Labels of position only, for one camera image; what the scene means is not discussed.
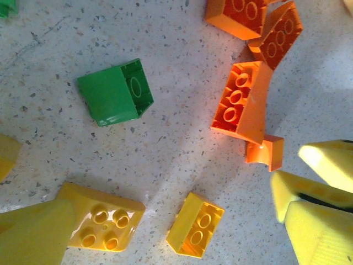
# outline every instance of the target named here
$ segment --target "terrazzo floor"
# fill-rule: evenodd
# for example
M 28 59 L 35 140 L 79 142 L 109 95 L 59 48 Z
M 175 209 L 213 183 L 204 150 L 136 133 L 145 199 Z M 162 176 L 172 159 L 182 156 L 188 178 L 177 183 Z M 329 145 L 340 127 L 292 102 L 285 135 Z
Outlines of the terrazzo floor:
M 353 138 L 353 18 L 341 0 L 296 0 L 304 31 L 275 71 L 267 133 L 285 138 L 283 170 L 311 141 Z M 0 211 L 53 199 L 64 181 L 143 202 L 125 252 L 69 248 L 63 265 L 297 264 L 272 205 L 265 165 L 244 141 L 210 130 L 245 42 L 208 25 L 206 0 L 19 1 L 0 20 L 0 132 L 23 143 L 0 184 Z M 142 119 L 99 128 L 76 79 L 141 58 L 155 103 Z M 165 241 L 196 191 L 226 213 L 203 259 Z

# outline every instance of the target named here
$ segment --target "green duplo brick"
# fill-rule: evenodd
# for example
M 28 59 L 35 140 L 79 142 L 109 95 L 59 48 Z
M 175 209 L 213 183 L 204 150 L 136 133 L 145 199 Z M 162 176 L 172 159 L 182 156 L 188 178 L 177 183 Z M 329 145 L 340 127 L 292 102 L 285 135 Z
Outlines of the green duplo brick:
M 98 126 L 135 120 L 153 103 L 140 59 L 77 79 Z
M 16 0 L 0 0 L 0 18 L 7 18 L 9 12 L 17 14 Z

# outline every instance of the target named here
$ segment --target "lego duplo brick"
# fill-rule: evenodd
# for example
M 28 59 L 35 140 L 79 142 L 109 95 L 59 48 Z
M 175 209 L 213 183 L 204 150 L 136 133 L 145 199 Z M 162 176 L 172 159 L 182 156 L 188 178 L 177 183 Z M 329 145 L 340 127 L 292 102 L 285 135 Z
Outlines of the lego duplo brick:
M 138 119 L 153 104 L 140 59 L 77 79 L 98 126 Z
M 296 5 L 290 1 L 266 18 L 262 36 L 250 40 L 248 46 L 256 60 L 266 62 L 275 70 L 302 31 Z
M 273 71 L 264 62 L 235 63 L 211 128 L 261 145 L 266 101 Z
M 16 165 L 20 148 L 18 141 L 0 134 L 0 182 Z
M 167 242 L 177 254 L 202 258 L 223 214 L 224 209 L 191 192 L 168 232 Z
M 145 212 L 142 203 L 65 182 L 58 199 L 69 200 L 76 224 L 69 246 L 120 252 L 127 248 Z
M 242 40 L 262 35 L 266 0 L 208 0 L 206 21 Z
M 268 135 L 261 145 L 247 142 L 246 163 L 263 163 L 269 166 L 269 172 L 282 167 L 285 139 Z

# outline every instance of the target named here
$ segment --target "yellow duplo brick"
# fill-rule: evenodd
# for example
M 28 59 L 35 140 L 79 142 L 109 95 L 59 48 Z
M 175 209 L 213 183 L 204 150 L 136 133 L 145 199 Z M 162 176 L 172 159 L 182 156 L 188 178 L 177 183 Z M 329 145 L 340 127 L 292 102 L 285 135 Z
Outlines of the yellow duplo brick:
M 69 246 L 120 252 L 127 248 L 145 206 L 98 190 L 65 182 L 57 199 L 68 199 L 76 224 Z
M 177 254 L 202 258 L 223 214 L 224 209 L 191 192 L 169 231 L 167 242 Z
M 0 182 L 16 165 L 20 148 L 18 141 L 0 134 Z

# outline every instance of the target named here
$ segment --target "orange arch block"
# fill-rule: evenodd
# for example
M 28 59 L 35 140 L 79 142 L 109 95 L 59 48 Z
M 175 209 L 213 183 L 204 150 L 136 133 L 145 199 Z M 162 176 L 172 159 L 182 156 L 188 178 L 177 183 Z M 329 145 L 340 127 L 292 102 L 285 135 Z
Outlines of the orange arch block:
M 269 166 L 269 172 L 282 167 L 285 139 L 273 135 L 265 135 L 261 145 L 247 143 L 246 163 L 263 163 Z

